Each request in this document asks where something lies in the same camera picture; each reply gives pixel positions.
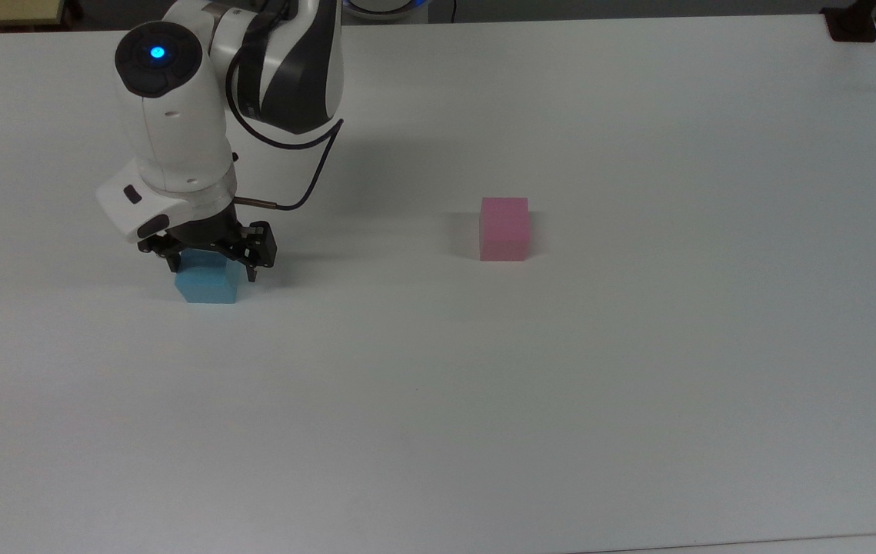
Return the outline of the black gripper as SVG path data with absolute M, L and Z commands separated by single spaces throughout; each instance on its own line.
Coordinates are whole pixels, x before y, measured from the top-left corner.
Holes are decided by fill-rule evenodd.
M 164 259 L 171 273 L 181 265 L 182 244 L 197 249 L 235 250 L 245 267 L 245 277 L 254 283 L 261 268 L 275 265 L 278 245 L 270 224 L 256 221 L 243 225 L 234 203 L 205 219 L 174 225 L 167 234 L 152 235 L 138 242 L 138 250 Z

